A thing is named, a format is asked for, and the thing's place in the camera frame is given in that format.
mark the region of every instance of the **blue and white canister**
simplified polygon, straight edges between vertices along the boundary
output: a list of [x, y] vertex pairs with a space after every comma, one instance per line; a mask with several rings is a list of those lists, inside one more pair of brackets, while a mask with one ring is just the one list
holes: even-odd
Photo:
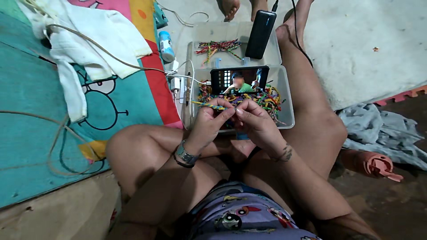
[[161, 31], [159, 33], [159, 41], [161, 57], [166, 62], [173, 62], [173, 60], [175, 60], [175, 54], [172, 50], [172, 41], [170, 40], [169, 33], [166, 31]]

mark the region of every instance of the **white cloth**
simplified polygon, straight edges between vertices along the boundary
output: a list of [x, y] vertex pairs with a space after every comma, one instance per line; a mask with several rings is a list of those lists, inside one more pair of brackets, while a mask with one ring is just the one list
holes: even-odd
[[[86, 35], [118, 59], [132, 65], [139, 66], [137, 59], [152, 53], [136, 27], [117, 11], [74, 6], [66, 0], [33, 1], [30, 5], [17, 0], [39, 39], [46, 38], [47, 25], [54, 23]], [[82, 65], [93, 81], [113, 74], [123, 79], [139, 71], [120, 63], [74, 33], [59, 27], [50, 29], [50, 54], [58, 65], [59, 80], [72, 122], [87, 116], [87, 104], [77, 73], [70, 63]]]
[[344, 148], [385, 154], [393, 162], [412, 164], [427, 171], [427, 153], [414, 145], [424, 139], [418, 134], [414, 120], [364, 103], [343, 109], [339, 117], [348, 131]]

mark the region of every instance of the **plastic storage box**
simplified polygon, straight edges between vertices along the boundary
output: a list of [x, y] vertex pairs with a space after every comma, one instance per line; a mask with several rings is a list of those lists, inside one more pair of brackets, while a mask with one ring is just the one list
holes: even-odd
[[[243, 61], [239, 60], [228, 52], [215, 53], [209, 63], [204, 64], [206, 60], [206, 54], [196, 54], [200, 42], [210, 41], [229, 41], [238, 38], [242, 41], [240, 48], [233, 50], [238, 56], [244, 57], [246, 46], [249, 40], [249, 35], [252, 29], [252, 22], [240, 22], [240, 23], [199, 23], [195, 26], [193, 39], [195, 41], [188, 44], [187, 59], [192, 60], [195, 68], [194, 78], [199, 81], [211, 80], [211, 70], [215, 68], [216, 59], [220, 58], [218, 68], [227, 67], [256, 67], [256, 66], [269, 66], [270, 71], [268, 74], [267, 82], [271, 86], [276, 87], [281, 95], [281, 99], [286, 99], [281, 104], [282, 110], [278, 113], [278, 119], [285, 123], [285, 125], [278, 123], [279, 129], [289, 129], [295, 125], [295, 118], [292, 108], [292, 100], [290, 95], [288, 78], [286, 75], [286, 69], [281, 65], [281, 56], [279, 46], [277, 44], [277, 37], [275, 31], [272, 31], [269, 42], [266, 47], [266, 51], [262, 59], [251, 59], [247, 65], [243, 65]], [[191, 65], [187, 65], [186, 72], [191, 71]], [[194, 82], [193, 92], [190, 99], [192, 101], [198, 101], [199, 95], [199, 84]], [[184, 124], [187, 129], [191, 129], [192, 124], [197, 115], [199, 106], [190, 103], [186, 109]], [[221, 130], [220, 132], [235, 132], [233, 129]]]

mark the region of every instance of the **thigh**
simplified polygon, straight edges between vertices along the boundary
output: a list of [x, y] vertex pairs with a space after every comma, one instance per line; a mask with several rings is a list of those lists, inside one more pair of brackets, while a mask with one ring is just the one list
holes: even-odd
[[[168, 160], [184, 134], [180, 129], [149, 125], [129, 126], [115, 134], [106, 154], [122, 191], [132, 197]], [[214, 168], [198, 161], [170, 207], [168, 222], [191, 210], [219, 180]]]
[[[342, 122], [332, 111], [329, 116], [301, 115], [296, 117], [294, 128], [281, 133], [307, 165], [327, 179], [345, 141], [346, 132], [342, 131]], [[286, 183], [282, 182], [281, 172], [272, 163], [261, 150], [250, 159], [240, 176], [241, 181], [266, 192], [285, 210], [295, 212], [298, 209], [295, 200], [285, 187]]]

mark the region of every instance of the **yarn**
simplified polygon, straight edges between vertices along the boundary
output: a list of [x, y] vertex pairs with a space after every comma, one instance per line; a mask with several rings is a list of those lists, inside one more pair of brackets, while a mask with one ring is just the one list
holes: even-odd
[[239, 57], [237, 54], [232, 52], [232, 50], [240, 47], [241, 44], [242, 42], [239, 41], [238, 38], [231, 41], [222, 41], [222, 42], [215, 42], [215, 41], [201, 42], [199, 43], [199, 48], [201, 48], [201, 50], [196, 51], [196, 54], [200, 54], [200, 53], [208, 54], [208, 57], [206, 58], [206, 61], [204, 63], [209, 62], [211, 60], [211, 57], [218, 51], [227, 51], [233, 54], [233, 56], [235, 56], [236, 58], [242, 60], [241, 57]]
[[[270, 117], [274, 120], [274, 122], [286, 125], [278, 119], [278, 112], [282, 110], [280, 104], [284, 103], [286, 99], [281, 100], [280, 94], [277, 89], [269, 84], [266, 85], [264, 91], [258, 92], [256, 94], [245, 93], [240, 96], [234, 94], [213, 95], [211, 86], [207, 85], [199, 85], [199, 90], [199, 101], [192, 101], [192, 103], [198, 104], [199, 106], [207, 106], [216, 110], [225, 110], [227, 108], [223, 106], [215, 106], [212, 104], [208, 104], [207, 102], [211, 101], [216, 97], [219, 97], [225, 99], [234, 107], [237, 107], [237, 105], [239, 105], [239, 103], [241, 103], [244, 99], [251, 99], [256, 102], [260, 107], [265, 109], [266, 112], [270, 115]], [[232, 124], [230, 123], [227, 123], [225, 126], [227, 128], [232, 128]]]
[[215, 110], [226, 110], [227, 108], [223, 107], [223, 106], [217, 106], [217, 105], [212, 105], [209, 103], [205, 103], [205, 102], [196, 102], [196, 101], [191, 101], [192, 103], [198, 104], [201, 107], [208, 107], [208, 108], [212, 108]]

